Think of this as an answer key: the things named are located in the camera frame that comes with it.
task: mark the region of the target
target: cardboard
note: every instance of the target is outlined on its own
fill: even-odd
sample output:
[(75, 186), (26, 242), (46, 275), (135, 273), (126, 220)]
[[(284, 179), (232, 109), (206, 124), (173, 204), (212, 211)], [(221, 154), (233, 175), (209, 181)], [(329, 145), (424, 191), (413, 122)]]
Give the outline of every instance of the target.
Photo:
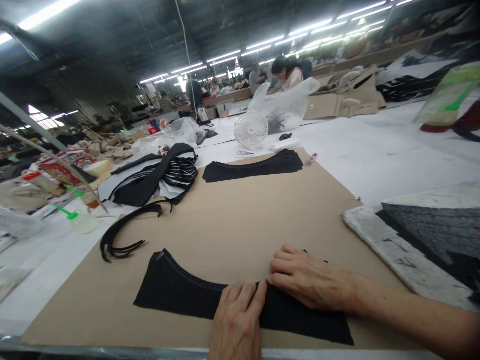
[[(295, 149), (306, 162), (309, 155)], [(262, 161), (273, 154), (234, 164)], [(361, 206), (317, 162), (296, 173), (206, 183), (204, 169), (182, 202), (164, 215), (144, 214), (117, 237), (116, 247), (147, 243), (130, 258), (102, 260), (96, 245), (25, 332), (30, 345), (207, 348), (212, 321), (133, 305), (149, 260), (164, 248), (206, 281), (256, 282), (269, 274), (274, 252), (292, 244), (330, 264), (408, 291), (343, 222)], [(418, 349), (391, 331), (350, 318), (356, 349)], [(352, 349), (293, 333), (261, 330), (264, 348)]]

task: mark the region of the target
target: forearm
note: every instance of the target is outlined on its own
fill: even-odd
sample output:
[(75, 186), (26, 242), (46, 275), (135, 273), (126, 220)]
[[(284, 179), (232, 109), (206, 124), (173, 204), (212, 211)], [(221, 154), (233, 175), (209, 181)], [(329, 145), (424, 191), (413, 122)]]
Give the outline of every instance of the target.
[(352, 312), (382, 323), (446, 359), (480, 351), (480, 315), (353, 275)]

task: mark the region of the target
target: plastic bag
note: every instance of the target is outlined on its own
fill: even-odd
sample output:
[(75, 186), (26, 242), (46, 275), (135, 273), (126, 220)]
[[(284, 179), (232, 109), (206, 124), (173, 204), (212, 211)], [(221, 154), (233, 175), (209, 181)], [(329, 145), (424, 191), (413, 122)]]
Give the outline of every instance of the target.
[(262, 113), (268, 120), (268, 134), (279, 134), (300, 126), (307, 112), (309, 95), (320, 88), (313, 77), (285, 92), (267, 96), (270, 83), (262, 84), (255, 93), (248, 111)]
[(175, 144), (188, 144), (193, 148), (197, 147), (197, 138), (204, 138), (205, 130), (191, 117), (183, 117), (175, 120), (163, 131), (157, 132), (133, 143), (131, 150), (135, 158), (142, 158), (148, 154), (158, 154), (159, 148)]

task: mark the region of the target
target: window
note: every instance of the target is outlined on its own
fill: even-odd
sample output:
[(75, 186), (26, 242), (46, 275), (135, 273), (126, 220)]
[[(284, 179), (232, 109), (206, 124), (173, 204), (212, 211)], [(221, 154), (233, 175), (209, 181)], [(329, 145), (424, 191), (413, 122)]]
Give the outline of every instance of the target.
[(32, 105), (28, 105), (28, 112), (30, 113), (30, 117), (45, 130), (65, 126), (63, 122), (49, 119), (47, 115), (45, 115), (43, 112), (33, 107)]

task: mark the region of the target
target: finger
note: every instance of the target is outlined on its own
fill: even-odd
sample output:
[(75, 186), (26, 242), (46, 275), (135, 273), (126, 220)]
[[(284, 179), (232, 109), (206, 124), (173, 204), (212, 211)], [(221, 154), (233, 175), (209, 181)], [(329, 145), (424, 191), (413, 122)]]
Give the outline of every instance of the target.
[(227, 286), (226, 288), (223, 289), (223, 291), (221, 292), (219, 304), (224, 304), (227, 301), (227, 298), (229, 297), (231, 289), (232, 289), (232, 285)]
[(234, 302), (237, 301), (239, 298), (240, 292), (242, 291), (242, 288), (244, 287), (245, 283), (244, 282), (237, 282), (232, 285), (230, 285), (230, 293), (228, 294), (226, 298), (226, 303), (227, 304), (233, 304)]
[(282, 247), (281, 247), (281, 250), (285, 253), (289, 253), (289, 254), (300, 254), (301, 251), (298, 250), (297, 248), (294, 248), (293, 246), (291, 245), (288, 245), (288, 244), (284, 244)]
[(262, 280), (258, 284), (258, 289), (256, 290), (256, 293), (253, 296), (250, 306), (246, 311), (247, 314), (258, 319), (260, 317), (260, 314), (262, 313), (262, 310), (264, 309), (266, 297), (267, 297), (267, 281)]
[(270, 263), (270, 274), (281, 273), (292, 275), (294, 273), (294, 265), (292, 261), (273, 259)]
[(289, 275), (276, 272), (268, 277), (268, 282), (284, 291), (295, 291), (294, 279)]
[(295, 258), (293, 254), (281, 250), (275, 251), (275, 255), (273, 257), (275, 259), (287, 261), (292, 261)]
[(255, 294), (255, 290), (257, 290), (255, 284), (245, 284), (241, 289), (240, 295), (238, 295), (238, 299), (235, 302), (235, 305), (238, 306), (238, 309), (241, 312), (244, 313), (249, 308), (249, 304)]

